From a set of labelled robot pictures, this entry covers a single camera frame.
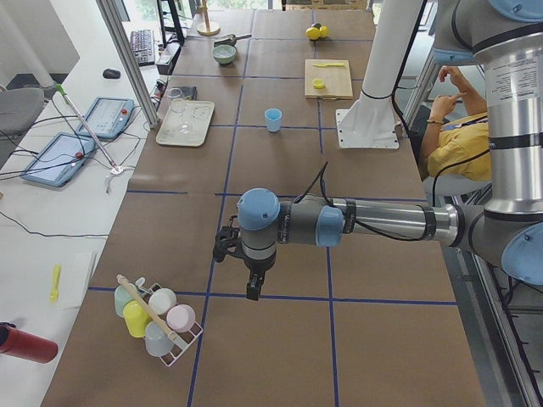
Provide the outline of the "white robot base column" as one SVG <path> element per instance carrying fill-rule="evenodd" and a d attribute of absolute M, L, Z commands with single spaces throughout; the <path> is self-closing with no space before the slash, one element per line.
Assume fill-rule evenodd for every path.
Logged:
<path fill-rule="evenodd" d="M 361 94 L 349 109 L 336 111 L 341 148 L 399 147 L 393 108 L 395 87 L 425 5 L 423 0 L 383 2 Z"/>

